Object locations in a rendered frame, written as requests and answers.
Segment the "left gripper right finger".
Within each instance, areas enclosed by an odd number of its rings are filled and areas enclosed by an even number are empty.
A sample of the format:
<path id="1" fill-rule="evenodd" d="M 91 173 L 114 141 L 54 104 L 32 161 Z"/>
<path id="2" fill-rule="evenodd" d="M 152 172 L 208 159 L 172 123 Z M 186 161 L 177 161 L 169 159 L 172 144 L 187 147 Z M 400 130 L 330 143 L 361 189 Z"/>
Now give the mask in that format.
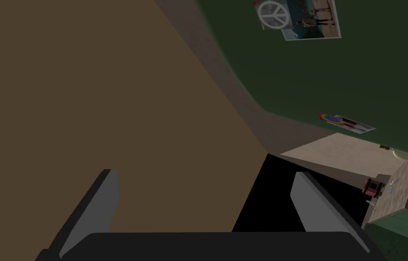
<path id="1" fill-rule="evenodd" d="M 295 173 L 290 199 L 307 232 L 345 232 L 361 252 L 370 253 L 361 227 L 311 174 Z"/>

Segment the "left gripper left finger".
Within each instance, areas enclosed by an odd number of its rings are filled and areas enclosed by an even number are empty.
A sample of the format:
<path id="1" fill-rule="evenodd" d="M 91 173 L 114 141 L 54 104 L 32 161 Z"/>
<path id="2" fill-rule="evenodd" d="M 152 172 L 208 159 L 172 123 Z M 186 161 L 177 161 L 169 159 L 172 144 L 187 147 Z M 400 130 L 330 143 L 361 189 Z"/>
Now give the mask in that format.
<path id="1" fill-rule="evenodd" d="M 47 248 L 47 258 L 62 259 L 86 236 L 108 232 L 119 199 L 118 172 L 101 171 Z"/>

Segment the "red chair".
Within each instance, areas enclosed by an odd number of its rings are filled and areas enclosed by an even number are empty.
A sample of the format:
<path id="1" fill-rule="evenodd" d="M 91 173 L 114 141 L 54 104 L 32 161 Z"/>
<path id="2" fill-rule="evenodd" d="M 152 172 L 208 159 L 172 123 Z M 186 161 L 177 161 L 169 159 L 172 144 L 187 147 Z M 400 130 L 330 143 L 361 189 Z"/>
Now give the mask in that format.
<path id="1" fill-rule="evenodd" d="M 362 193 L 371 196 L 373 198 L 378 198 L 382 195 L 382 189 L 385 187 L 385 183 L 374 180 L 374 179 L 367 179 Z"/>

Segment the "rainbow picture poster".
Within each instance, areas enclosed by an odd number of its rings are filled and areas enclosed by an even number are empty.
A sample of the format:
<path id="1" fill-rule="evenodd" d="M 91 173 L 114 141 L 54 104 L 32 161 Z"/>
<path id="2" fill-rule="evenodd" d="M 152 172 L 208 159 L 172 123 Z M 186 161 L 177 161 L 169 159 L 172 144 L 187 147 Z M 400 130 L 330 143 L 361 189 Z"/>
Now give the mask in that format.
<path id="1" fill-rule="evenodd" d="M 324 113 L 319 113 L 319 117 L 322 121 L 328 124 L 332 124 L 340 128 L 352 131 L 356 134 L 363 134 L 375 130 L 375 128 L 371 126 L 356 122 L 354 120 L 339 115 L 332 116 Z"/>

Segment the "beach photo poster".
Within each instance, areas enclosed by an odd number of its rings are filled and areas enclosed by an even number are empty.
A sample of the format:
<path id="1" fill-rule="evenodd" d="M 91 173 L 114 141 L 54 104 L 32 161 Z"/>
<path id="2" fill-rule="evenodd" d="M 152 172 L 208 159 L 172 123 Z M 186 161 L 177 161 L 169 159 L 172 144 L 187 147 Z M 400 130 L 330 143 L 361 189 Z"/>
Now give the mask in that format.
<path id="1" fill-rule="evenodd" d="M 287 0 L 292 27 L 283 29 L 286 41 L 340 39 L 335 0 Z"/>

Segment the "grey peace sign poster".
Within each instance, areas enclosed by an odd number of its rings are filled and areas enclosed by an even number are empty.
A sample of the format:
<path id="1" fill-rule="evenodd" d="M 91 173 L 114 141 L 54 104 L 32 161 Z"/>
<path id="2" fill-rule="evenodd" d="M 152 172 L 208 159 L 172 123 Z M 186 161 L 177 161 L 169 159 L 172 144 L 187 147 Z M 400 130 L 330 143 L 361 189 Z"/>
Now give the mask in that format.
<path id="1" fill-rule="evenodd" d="M 286 0 L 254 1 L 253 5 L 263 29 L 293 29 L 292 16 Z"/>

